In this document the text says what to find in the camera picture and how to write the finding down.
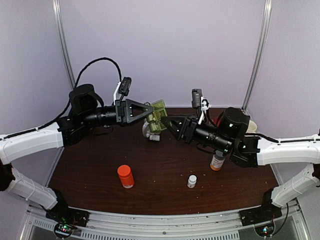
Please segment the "green pill organizer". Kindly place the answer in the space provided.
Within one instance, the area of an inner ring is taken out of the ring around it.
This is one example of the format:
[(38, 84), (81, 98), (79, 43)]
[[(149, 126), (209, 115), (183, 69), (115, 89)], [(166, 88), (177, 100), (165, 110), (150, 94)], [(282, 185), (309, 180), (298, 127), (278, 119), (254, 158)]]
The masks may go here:
[(148, 123), (149, 131), (152, 134), (160, 134), (162, 131), (167, 129), (161, 122), (162, 117), (168, 116), (165, 102), (163, 99), (160, 99), (153, 103), (146, 102), (145, 104), (153, 107), (153, 112), (144, 119), (144, 122)]

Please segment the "large orange pill bottle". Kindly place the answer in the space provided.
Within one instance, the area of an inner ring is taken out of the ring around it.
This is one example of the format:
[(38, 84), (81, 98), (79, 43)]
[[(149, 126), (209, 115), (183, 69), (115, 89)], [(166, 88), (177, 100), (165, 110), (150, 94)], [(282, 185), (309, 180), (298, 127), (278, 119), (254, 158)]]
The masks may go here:
[(135, 185), (132, 171), (131, 171), (131, 175), (129, 177), (127, 177), (127, 178), (119, 177), (119, 179), (121, 181), (122, 186), (126, 189), (130, 189)]

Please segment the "small white pill bottle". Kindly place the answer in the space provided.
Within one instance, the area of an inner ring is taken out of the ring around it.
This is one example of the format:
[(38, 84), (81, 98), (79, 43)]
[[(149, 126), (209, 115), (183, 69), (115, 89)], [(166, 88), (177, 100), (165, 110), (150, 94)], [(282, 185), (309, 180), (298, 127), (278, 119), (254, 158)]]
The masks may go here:
[(187, 187), (192, 189), (196, 186), (196, 183), (197, 183), (197, 176), (196, 175), (190, 175), (188, 177), (188, 181), (187, 181)]

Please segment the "orange bottle cap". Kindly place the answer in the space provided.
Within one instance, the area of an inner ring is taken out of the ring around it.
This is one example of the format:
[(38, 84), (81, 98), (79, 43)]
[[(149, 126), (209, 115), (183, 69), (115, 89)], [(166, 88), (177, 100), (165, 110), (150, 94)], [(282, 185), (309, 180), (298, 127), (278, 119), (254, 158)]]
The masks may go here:
[(117, 168), (117, 174), (121, 178), (128, 178), (132, 174), (132, 170), (128, 165), (121, 165)]

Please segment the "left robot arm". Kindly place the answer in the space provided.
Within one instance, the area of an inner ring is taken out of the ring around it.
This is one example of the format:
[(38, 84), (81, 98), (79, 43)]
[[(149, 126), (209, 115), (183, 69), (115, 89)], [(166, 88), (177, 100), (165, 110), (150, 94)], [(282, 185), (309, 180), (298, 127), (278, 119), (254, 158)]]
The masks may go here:
[(150, 115), (152, 106), (131, 99), (115, 100), (105, 106), (92, 84), (83, 84), (69, 93), (71, 105), (67, 116), (58, 117), (47, 126), (0, 137), (0, 189), (38, 203), (61, 222), (72, 218), (58, 191), (45, 187), (13, 168), (12, 162), (48, 149), (65, 148), (79, 143), (95, 127), (133, 125)]

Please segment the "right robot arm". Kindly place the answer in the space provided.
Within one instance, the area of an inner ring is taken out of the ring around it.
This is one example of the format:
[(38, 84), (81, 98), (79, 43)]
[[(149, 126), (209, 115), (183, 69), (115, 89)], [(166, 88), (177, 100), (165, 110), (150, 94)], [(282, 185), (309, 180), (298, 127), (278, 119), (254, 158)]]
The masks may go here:
[(194, 115), (163, 116), (161, 122), (179, 141), (193, 141), (229, 155), (242, 168), (274, 163), (307, 163), (307, 166), (283, 185), (267, 191), (256, 210), (259, 220), (268, 220), (276, 209), (312, 187), (320, 185), (320, 135), (275, 139), (261, 133), (248, 133), (250, 117), (234, 107), (225, 109), (216, 124), (200, 123)]

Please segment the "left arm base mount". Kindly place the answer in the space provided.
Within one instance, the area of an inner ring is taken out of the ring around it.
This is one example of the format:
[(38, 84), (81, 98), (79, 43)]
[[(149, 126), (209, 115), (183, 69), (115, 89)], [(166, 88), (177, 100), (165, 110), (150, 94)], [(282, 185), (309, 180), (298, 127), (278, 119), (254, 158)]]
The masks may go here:
[(89, 212), (69, 207), (63, 194), (54, 190), (57, 196), (57, 204), (52, 209), (45, 209), (46, 217), (55, 220), (59, 224), (71, 227), (86, 227), (89, 220)]

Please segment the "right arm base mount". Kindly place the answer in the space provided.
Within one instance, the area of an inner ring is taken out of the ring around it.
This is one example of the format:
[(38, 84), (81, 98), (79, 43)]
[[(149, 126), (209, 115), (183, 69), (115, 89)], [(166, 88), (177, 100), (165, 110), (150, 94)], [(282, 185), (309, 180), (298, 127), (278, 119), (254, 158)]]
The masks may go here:
[(242, 226), (255, 225), (282, 216), (282, 208), (275, 206), (271, 193), (265, 193), (262, 198), (261, 206), (239, 211)]

